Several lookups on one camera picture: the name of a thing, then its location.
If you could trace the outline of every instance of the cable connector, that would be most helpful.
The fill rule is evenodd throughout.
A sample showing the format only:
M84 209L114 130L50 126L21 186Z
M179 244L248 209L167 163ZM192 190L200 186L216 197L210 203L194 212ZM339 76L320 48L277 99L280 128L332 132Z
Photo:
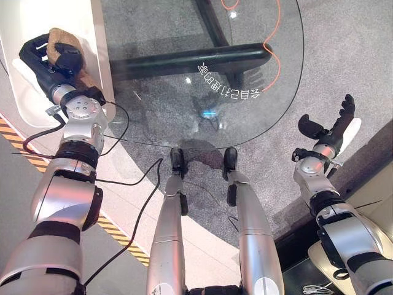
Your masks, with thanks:
M53 117L60 110L61 110L61 107L59 105L54 105L54 106L51 106L50 108L46 109L45 112L48 114L48 116Z

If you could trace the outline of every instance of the floor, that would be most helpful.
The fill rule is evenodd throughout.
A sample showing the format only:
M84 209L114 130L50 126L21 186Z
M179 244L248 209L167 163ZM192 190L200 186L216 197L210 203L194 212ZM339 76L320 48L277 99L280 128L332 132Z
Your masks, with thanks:
M0 135L0 166L3 171L0 177L0 269L15 247L32 231L30 217L30 201L42 173L31 165L24 157L13 155L18 152L3 136ZM82 234L82 250L84 252L85 281L102 263L118 252L120 245L100 226L95 225ZM88 294L97 295L141 295L145 293L147 268L136 258L123 254L98 275L87 288Z

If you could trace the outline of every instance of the silver robot limb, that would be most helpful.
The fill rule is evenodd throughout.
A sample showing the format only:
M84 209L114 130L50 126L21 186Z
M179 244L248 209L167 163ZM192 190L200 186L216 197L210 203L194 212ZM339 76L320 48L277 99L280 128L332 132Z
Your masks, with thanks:
M332 265L346 269L358 295L393 294L393 261L383 256L378 227L346 203L325 175L333 158L340 152L347 128L351 128L354 100L343 102L341 117L329 131L302 117L300 131L318 139L312 151L296 149L294 179L302 198L321 228L317 234Z

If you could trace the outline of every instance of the white cable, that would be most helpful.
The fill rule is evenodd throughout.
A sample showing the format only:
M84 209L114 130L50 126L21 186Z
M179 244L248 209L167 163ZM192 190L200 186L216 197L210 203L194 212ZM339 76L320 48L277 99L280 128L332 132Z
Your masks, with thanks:
M303 287L303 294L313 294L313 295L321 295L321 294L334 294L334 292L326 287L330 286L332 282L325 286L317 286L317 285L308 285Z

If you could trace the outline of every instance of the gray carpet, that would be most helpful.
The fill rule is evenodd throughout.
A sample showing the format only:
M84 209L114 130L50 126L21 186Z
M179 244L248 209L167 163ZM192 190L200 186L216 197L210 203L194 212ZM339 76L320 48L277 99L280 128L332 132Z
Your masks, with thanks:
M250 4L240 1L236 10L242 12L244 9L244 13L231 20L231 26L226 12L219 6L220 1L213 2L223 31L232 44L256 42L261 39L256 36L266 36L272 24L274 26L274 1L252 1ZM211 46L190 0L154 1L152 5L149 5L150 1L142 0L105 0L102 3L111 60ZM299 199L298 187L292 179L294 163L290 161L295 148L311 148L313 145L312 140L298 132L298 119L308 113L311 119L330 128L338 117L345 94L353 94L356 116L362 118L363 125L342 160L349 159L365 146L392 119L390 1L301 0L299 6L304 26L305 59L294 102L272 129L238 147L239 169L252 180L275 237L309 219L308 209ZM206 96L206 91L198 92L205 86L199 73L189 76L193 81L192 91L186 88L183 75L182 78L166 76L115 82L116 100L131 114L131 130L126 138L167 146L213 148L220 142L228 145L240 143L267 130L284 114L296 91L302 37L296 27L299 22L295 8L295 1L282 3L282 27L277 39L270 42L282 59L282 76L277 85L265 93L269 95L256 100L258 105L248 100L245 103L225 102L221 107L214 96ZM266 87L274 77L276 64L269 62L262 68L247 77L246 85L256 82L257 87ZM141 100L134 91L143 94ZM233 124L230 132L222 137L214 136L211 129L214 124L211 120L202 120L198 113L201 109L215 107L226 108L225 113L232 115L227 117L227 122ZM118 111L110 125L116 135L121 134L124 122L124 115ZM195 132L195 126L202 133L190 141L193 138L190 130ZM158 157L164 157L162 175L165 183L169 176L168 148L135 143L123 143L123 146L142 171ZM222 154L223 150L186 152L189 172L185 178L185 193L190 216L218 237L237 245L236 231L227 218L235 212L226 206L227 185L220 172ZM343 169L341 182L350 175L350 170L346 174ZM149 178L155 181L153 174Z

